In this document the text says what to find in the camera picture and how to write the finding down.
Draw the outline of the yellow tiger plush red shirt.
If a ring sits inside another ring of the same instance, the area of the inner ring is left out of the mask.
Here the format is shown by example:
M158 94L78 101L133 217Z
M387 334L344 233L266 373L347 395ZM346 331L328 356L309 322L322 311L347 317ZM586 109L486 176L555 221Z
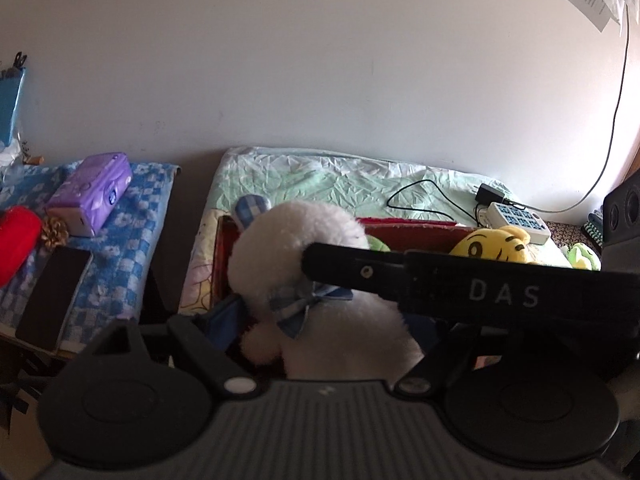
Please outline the yellow tiger plush red shirt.
M476 229L450 250L450 255L492 261L534 263L529 234L518 226Z

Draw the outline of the white rabbit plush blue bow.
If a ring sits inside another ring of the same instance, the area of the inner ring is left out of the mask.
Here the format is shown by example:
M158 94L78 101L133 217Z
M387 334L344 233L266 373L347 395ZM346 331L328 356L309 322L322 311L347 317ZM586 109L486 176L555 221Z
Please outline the white rabbit plush blue bow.
M312 243L368 248L366 231L349 212L306 200L273 206L250 194L236 201L232 216L240 236L228 282L254 320L241 338L250 362L280 360L290 379L393 385L422 359L394 304L303 274L303 252Z

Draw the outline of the small green frog plush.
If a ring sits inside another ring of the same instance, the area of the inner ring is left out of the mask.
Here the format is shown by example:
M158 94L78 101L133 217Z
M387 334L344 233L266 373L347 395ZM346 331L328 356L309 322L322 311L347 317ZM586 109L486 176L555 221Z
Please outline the small green frog plush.
M561 247L561 252L574 269L601 270L599 256L584 243L575 243L572 246L564 245Z

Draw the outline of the white power strip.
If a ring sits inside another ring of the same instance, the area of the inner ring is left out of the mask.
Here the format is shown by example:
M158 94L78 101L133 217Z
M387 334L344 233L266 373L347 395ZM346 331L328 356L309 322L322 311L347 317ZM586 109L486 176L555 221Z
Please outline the white power strip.
M499 229L518 228L525 232L528 244L544 245L551 237L548 226L538 214L528 209L504 203L492 202L488 206L479 206L477 218L483 226Z

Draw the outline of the green striped cloth pile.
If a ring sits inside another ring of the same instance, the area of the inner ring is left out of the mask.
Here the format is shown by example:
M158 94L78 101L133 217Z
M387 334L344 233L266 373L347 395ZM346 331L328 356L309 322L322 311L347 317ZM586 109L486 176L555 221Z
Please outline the green striped cloth pile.
M594 249L600 254L603 246L603 214L601 208L588 214L587 221L582 226L582 234L590 240Z

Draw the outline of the black power adapter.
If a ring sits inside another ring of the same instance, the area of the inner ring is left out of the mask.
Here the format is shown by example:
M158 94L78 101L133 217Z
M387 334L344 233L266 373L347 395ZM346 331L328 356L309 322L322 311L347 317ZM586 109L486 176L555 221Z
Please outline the black power adapter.
M478 204L483 206L490 206L492 203L507 204L509 200L506 198L506 194L493 188L492 186L482 183L476 191L475 200Z

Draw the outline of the green plush toy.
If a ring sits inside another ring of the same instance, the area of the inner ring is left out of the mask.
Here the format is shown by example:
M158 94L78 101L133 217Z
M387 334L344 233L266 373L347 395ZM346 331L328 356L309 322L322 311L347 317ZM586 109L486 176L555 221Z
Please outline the green plush toy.
M376 252L390 252L390 246L388 246L376 236L367 234L366 239L371 250L375 250Z

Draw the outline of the red cardboard box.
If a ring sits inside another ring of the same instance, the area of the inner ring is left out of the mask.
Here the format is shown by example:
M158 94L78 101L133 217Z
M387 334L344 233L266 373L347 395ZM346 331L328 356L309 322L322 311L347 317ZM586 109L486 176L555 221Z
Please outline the red cardboard box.
M360 218L366 233L380 240L392 252L426 250L448 254L463 237L472 231L468 226L455 226L452 222L407 220L399 218ZM225 214L218 221L213 248L213 272L210 299L212 304L231 294L227 268L233 245L240 231L232 217Z

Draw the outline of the black smartphone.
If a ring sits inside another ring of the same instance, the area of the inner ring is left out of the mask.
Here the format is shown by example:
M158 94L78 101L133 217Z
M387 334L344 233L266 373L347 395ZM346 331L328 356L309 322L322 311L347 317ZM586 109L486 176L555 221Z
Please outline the black smartphone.
M55 248L37 278L17 324L17 340L43 351L56 351L91 260L92 252L88 250Z

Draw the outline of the purple tissue pack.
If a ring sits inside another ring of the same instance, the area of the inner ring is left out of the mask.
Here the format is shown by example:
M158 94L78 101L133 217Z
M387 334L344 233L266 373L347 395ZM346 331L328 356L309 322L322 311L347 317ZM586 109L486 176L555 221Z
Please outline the purple tissue pack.
M51 218L63 220L71 236L94 237L132 180L123 152L85 158L44 207Z

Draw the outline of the gold pine cone ornament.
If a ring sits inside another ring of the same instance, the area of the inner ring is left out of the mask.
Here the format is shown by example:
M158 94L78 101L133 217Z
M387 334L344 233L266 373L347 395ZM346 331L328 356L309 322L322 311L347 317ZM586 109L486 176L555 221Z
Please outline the gold pine cone ornament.
M53 252L55 248L66 246L70 232L66 223L61 218L46 217L42 222L41 241L47 252Z

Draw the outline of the pale green bed sheet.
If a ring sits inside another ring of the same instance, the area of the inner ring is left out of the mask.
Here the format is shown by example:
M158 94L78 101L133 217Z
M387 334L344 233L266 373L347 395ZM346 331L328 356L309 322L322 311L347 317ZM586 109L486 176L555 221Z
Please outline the pale green bed sheet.
M213 244L218 221L246 194L271 205L314 200L340 206L358 218L454 220L475 226L477 188L508 188L484 174L303 148L230 148L209 187L178 311L212 305Z

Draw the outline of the red plush cushion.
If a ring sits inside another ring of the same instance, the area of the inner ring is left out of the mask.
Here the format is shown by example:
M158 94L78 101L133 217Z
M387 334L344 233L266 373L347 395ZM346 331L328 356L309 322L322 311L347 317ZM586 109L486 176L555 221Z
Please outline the red plush cushion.
M14 206L1 215L0 286L12 280L36 247L41 219L24 206Z

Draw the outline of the blue paper bag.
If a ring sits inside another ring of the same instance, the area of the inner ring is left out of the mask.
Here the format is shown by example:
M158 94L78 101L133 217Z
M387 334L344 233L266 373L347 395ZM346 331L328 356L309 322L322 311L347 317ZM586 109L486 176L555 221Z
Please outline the blue paper bag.
M27 55L18 51L13 64L2 68L0 79L0 142L2 148L8 148L14 136L18 106L26 74Z

